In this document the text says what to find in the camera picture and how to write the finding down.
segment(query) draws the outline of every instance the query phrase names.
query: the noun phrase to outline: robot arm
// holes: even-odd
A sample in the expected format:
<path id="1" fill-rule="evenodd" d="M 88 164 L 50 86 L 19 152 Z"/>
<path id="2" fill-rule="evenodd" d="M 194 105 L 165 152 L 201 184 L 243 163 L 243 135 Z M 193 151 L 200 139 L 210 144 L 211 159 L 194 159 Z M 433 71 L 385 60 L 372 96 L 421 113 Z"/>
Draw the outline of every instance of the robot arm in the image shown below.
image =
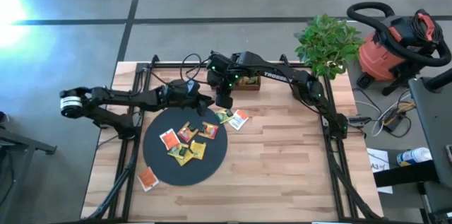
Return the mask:
<path id="1" fill-rule="evenodd" d="M 331 136 L 347 138 L 347 117 L 336 113 L 325 98 L 322 84 L 306 71 L 298 71 L 288 66 L 271 64 L 251 52 L 233 54 L 231 59 L 213 52 L 207 64 L 208 84 L 217 87 L 215 104 L 231 108 L 232 86 L 243 76 L 265 76 L 289 83 L 294 96 L 306 105 L 314 106 L 328 121 Z"/>
<path id="2" fill-rule="evenodd" d="M 211 97 L 198 92 L 199 84 L 194 81 L 175 80 L 167 85 L 142 93 L 110 90 L 102 87 L 74 88 L 60 92 L 61 114 L 68 118 L 87 117 L 94 124 L 110 125 L 118 132 L 119 138 L 128 139 L 136 135 L 133 117 L 129 114 L 115 114 L 100 105 L 136 106 L 145 111 L 157 112 L 167 107 L 190 107 L 200 115 L 206 113 L 213 104 Z"/>

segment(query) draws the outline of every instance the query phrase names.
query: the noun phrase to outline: gray concrete floor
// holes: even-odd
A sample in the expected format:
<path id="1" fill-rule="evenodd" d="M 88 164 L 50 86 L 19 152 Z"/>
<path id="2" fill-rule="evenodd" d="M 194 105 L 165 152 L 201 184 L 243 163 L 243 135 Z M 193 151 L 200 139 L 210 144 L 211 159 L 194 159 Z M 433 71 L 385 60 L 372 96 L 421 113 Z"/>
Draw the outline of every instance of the gray concrete floor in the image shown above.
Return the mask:
<path id="1" fill-rule="evenodd" d="M 131 0 L 18 0 L 5 6 L 0 16 L 14 19 L 100 19 L 126 18 Z M 345 16 L 347 7 L 359 1 L 382 1 L 400 15 L 412 15 L 425 8 L 432 15 L 452 15 L 452 0 L 140 0 L 137 18 L 315 16 L 328 13 Z M 369 15 L 379 15 L 367 11 Z M 363 32 L 371 28 L 349 23 Z M 441 21 L 446 42 L 452 45 L 452 22 Z M 230 54 L 249 50 L 267 60 L 285 53 L 296 59 L 294 32 L 304 23 L 257 23 L 214 25 L 135 25 L 127 48 L 126 61 L 150 60 L 159 54 L 164 61 L 181 60 L 191 52 L 206 57 L 212 49 Z M 13 212 L 14 223 L 54 223 L 76 220 L 81 212 L 90 176 L 99 129 L 88 119 L 67 119 L 59 114 L 60 90 L 77 86 L 109 86 L 112 82 L 123 25 L 13 26 L 0 29 L 1 39 L 13 34 L 16 42 L 0 46 L 0 109 L 10 114 L 6 126 L 24 136 L 58 145 L 56 155 L 37 153 Z M 422 75 L 435 75 L 445 68 L 425 69 Z M 355 84 L 359 67 L 350 66 Z M 381 84 L 367 93 L 381 107 L 395 102 L 403 89 L 383 98 Z M 356 92 L 357 100 L 363 100 Z M 361 114 L 376 116 L 366 106 Z M 405 138 L 386 133 L 367 137 L 371 148 L 404 150 L 425 146 L 415 112 L 413 126 Z M 400 201 L 397 196 L 403 195 Z M 395 188 L 395 195 L 381 195 L 385 215 L 395 220 L 419 221 L 415 191 Z"/>

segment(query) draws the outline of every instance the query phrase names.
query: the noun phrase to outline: wooden table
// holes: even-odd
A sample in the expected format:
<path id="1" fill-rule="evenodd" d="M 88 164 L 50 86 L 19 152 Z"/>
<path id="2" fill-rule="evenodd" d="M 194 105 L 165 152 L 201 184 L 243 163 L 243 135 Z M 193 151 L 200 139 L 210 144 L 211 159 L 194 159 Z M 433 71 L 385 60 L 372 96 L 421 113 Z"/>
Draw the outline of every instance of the wooden table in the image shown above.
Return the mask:
<path id="1" fill-rule="evenodd" d="M 118 63 L 113 89 L 130 90 L 135 68 L 136 62 Z M 165 81 L 179 78 L 179 69 L 153 72 Z M 206 78 L 203 69 L 198 78 Z M 160 85 L 151 77 L 150 89 Z M 331 85 L 338 112 L 357 114 L 348 75 L 338 76 Z M 199 91 L 215 95 L 207 85 L 201 85 Z M 262 78 L 260 91 L 234 91 L 232 97 L 233 110 L 244 110 L 250 119 L 240 131 L 225 125 L 229 145 L 216 173 L 193 186 L 175 187 L 161 182 L 148 192 L 135 179 L 129 221 L 337 220 L 319 116 L 296 101 L 285 83 L 268 78 Z M 126 112 L 126 107 L 108 109 Z M 141 143 L 145 129 L 158 114 L 146 112 Z M 113 129 L 105 129 L 99 142 L 115 134 Z M 344 144 L 353 185 L 371 209 L 382 216 L 362 135 L 350 132 Z M 112 188 L 120 145 L 121 141 L 114 139 L 98 149 L 82 217 L 89 216 Z M 146 163 L 140 149 L 136 174 L 144 169 Z M 118 214 L 124 203 L 124 190 L 125 185 L 119 194 Z M 342 198 L 347 208 L 346 196 Z"/>

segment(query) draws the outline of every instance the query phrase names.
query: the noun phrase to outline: white cable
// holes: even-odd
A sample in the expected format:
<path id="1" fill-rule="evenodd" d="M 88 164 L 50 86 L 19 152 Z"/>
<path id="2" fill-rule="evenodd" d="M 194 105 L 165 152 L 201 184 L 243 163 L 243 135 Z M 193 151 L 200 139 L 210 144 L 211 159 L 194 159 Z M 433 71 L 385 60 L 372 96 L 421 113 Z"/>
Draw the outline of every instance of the white cable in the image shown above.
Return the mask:
<path id="1" fill-rule="evenodd" d="M 378 123 L 380 123 L 380 120 L 384 117 L 384 115 L 387 113 L 387 112 L 389 112 L 389 110 L 391 110 L 391 108 L 393 108 L 395 105 L 397 105 L 397 103 L 399 103 L 399 101 L 402 101 L 402 100 L 404 100 L 405 98 L 408 98 L 408 97 L 410 97 L 411 96 L 411 93 L 409 93 L 408 95 L 406 95 L 405 97 L 402 97 L 400 100 L 398 100 L 398 101 L 396 101 L 394 104 L 392 104 L 390 107 L 388 107 L 388 109 L 385 111 L 385 112 L 383 112 L 383 114 L 381 114 L 380 115 L 380 117 L 377 119 L 377 121 L 374 123 L 374 126 L 372 127 L 372 131 L 371 131 L 371 135 L 372 136 L 378 136 L 380 133 L 381 133 L 381 131 L 383 130 L 383 122 L 381 123 L 381 126 L 380 126 L 380 130 L 374 135 L 374 130 L 375 130 L 375 126 L 378 124 Z"/>
<path id="2" fill-rule="evenodd" d="M 381 111 L 378 109 L 378 107 L 376 107 L 376 106 L 374 106 L 374 105 L 372 105 L 370 103 L 367 103 L 367 102 L 364 102 L 364 101 L 359 101 L 359 100 L 356 100 L 355 102 L 359 103 L 359 104 L 364 104 L 364 105 L 368 105 L 370 107 L 373 107 L 379 114 L 381 114 Z"/>

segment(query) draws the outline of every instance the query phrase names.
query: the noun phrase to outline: spray can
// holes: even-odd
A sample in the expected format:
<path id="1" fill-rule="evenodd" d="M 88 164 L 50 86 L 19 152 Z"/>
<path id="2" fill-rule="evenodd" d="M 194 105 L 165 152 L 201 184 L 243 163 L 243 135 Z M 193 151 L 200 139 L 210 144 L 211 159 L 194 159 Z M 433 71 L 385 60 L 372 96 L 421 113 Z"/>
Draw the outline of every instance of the spray can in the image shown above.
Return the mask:
<path id="1" fill-rule="evenodd" d="M 428 161 L 432 159 L 430 150 L 425 147 L 416 148 L 411 151 L 405 151 L 397 155 L 397 163 L 401 167 L 413 165 L 416 163 Z"/>

